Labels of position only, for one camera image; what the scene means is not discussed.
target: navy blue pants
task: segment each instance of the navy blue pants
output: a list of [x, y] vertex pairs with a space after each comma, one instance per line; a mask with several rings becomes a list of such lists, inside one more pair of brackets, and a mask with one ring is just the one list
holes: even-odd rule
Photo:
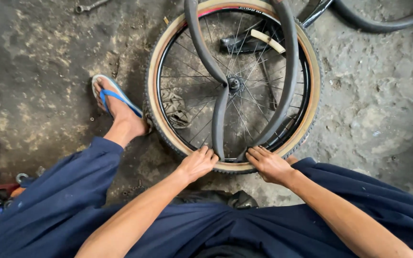
[[[0, 257], [74, 257], [121, 206], [102, 208], [121, 146], [94, 138], [30, 185], [0, 216]], [[306, 158], [293, 165], [376, 219], [413, 249], [413, 195], [372, 177]], [[191, 256], [200, 247], [247, 242], [269, 257], [355, 257], [306, 204], [233, 210], [169, 205], [127, 257]]]

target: hand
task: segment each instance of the hand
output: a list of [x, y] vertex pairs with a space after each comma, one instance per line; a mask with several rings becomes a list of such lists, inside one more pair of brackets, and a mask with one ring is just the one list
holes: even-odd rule
[[214, 154], [212, 149], [202, 146], [187, 156], [175, 170], [175, 173], [186, 177], [190, 184], [210, 172], [218, 160], [219, 157]]
[[286, 185], [292, 172], [296, 171], [280, 156], [271, 153], [264, 147], [249, 148], [246, 158], [259, 171], [267, 183]]

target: black rim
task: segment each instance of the black rim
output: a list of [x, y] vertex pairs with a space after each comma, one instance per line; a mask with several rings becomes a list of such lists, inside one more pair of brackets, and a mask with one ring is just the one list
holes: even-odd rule
[[[249, 8], [246, 8], [246, 9], [237, 8], [236, 6], [225, 7], [219, 10], [214, 10], [214, 11], [202, 14], [201, 16], [199, 16], [199, 19], [204, 18], [206, 16], [215, 15], [217, 13], [223, 13], [223, 12], [242, 12], [246, 14], [252, 14], [254, 16], [261, 17], [263, 20], [271, 21], [271, 22], [278, 24], [277, 20], [275, 20], [273, 17], [270, 18], [269, 16], [262, 14], [260, 11], [251, 10]], [[174, 37], [170, 39], [169, 43], [163, 50], [163, 54], [161, 56], [161, 60], [159, 62], [159, 67], [157, 71], [156, 84], [157, 84], [158, 104], [161, 107], [164, 119], [167, 121], [167, 124], [169, 125], [170, 129], [175, 133], [176, 137], [179, 138], [188, 148], [195, 151], [198, 148], [193, 146], [189, 141], [187, 141], [183, 137], [181, 137], [181, 135], [177, 132], [177, 130], [173, 127], [172, 123], [169, 121], [167, 114], [165, 112], [165, 109], [163, 108], [162, 96], [161, 96], [161, 77], [162, 77], [164, 61], [166, 60], [166, 56], [168, 52], [171, 50], [172, 46], [175, 44], [176, 40], [180, 37], [181, 34], [183, 34], [186, 31], [186, 29], [187, 29], [187, 25], [181, 27], [181, 29], [175, 33]], [[284, 127], [282, 129], [279, 129], [277, 132], [275, 132], [275, 135], [276, 135], [275, 137], [271, 138], [269, 141], [267, 141], [266, 144], [262, 145], [263, 147], [267, 148], [270, 151], [277, 150], [285, 142], [287, 142], [289, 138], [291, 138], [291, 136], [295, 133], [295, 131], [301, 125], [303, 117], [307, 111], [307, 107], [309, 104], [309, 97], [310, 97], [311, 76], [310, 76], [310, 69], [309, 69], [307, 57], [300, 44], [299, 44], [299, 53], [300, 53], [299, 60], [302, 66], [301, 72], [303, 73], [303, 79], [304, 79], [303, 93], [302, 94], [295, 93], [295, 94], [302, 95], [301, 106], [299, 107], [299, 111], [295, 116], [288, 117], [288, 120], [293, 120], [293, 123], [291, 124], [291, 126], [289, 128]], [[225, 161], [229, 163], [233, 163], [234, 161], [236, 161], [236, 158], [226, 158]]]

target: forearm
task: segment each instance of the forearm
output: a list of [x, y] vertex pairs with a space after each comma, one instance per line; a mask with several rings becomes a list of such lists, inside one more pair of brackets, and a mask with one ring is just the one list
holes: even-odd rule
[[368, 214], [295, 170], [283, 184], [317, 212], [359, 257], [413, 257], [413, 251]]
[[77, 258], [124, 257], [187, 185], [176, 171], [125, 205], [84, 242]]

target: spanner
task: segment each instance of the spanner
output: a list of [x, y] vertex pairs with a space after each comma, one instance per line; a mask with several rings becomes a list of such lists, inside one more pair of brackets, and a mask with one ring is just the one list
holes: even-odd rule
[[94, 4], [92, 4], [92, 5], [79, 5], [79, 6], [76, 7], [75, 10], [76, 10], [76, 12], [77, 12], [78, 14], [82, 14], [83, 12], [85, 12], [85, 11], [90, 11], [91, 9], [93, 9], [93, 8], [95, 8], [95, 7], [98, 7], [98, 6], [104, 4], [104, 3], [108, 2], [108, 1], [109, 1], [109, 0], [100, 0], [100, 1], [98, 1], [98, 2], [96, 2], [96, 3], [94, 3]]

